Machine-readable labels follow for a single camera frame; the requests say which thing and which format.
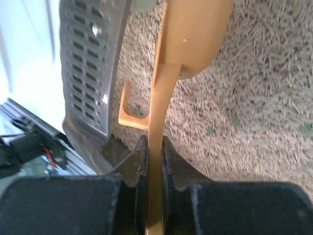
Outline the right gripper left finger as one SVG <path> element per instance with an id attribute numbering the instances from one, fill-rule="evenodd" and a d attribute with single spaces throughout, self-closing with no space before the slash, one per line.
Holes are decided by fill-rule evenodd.
<path id="1" fill-rule="evenodd" d="M 20 177 L 0 198 L 3 235 L 143 235 L 147 137 L 109 174 Z"/>

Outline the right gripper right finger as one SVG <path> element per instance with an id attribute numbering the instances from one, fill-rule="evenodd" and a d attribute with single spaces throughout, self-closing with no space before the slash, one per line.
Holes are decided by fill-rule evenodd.
<path id="1" fill-rule="evenodd" d="M 310 235 L 313 204 L 290 182 L 213 181 L 196 170 L 168 137 L 162 147 L 167 235 Z"/>

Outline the dark brown litter box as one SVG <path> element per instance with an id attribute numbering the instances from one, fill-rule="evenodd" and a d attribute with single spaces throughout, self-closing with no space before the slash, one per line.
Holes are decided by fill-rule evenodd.
<path id="1" fill-rule="evenodd" d="M 107 173 L 141 130 L 118 123 L 148 112 L 162 1 L 128 13 L 126 0 L 63 0 L 64 132 L 96 173 Z M 277 180 L 313 189 L 313 3 L 237 0 L 211 65 L 179 80 L 164 133 L 214 180 Z"/>

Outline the yellow litter scoop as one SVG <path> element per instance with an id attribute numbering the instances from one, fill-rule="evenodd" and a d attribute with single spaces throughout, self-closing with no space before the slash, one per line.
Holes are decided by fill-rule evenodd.
<path id="1" fill-rule="evenodd" d="M 145 233 L 163 234 L 161 150 L 165 117 L 177 80 L 202 72 L 223 41 L 234 2 L 168 0 L 156 41 L 150 108 L 146 116 L 128 110 L 130 83 L 124 84 L 118 121 L 148 133 L 147 219 Z"/>

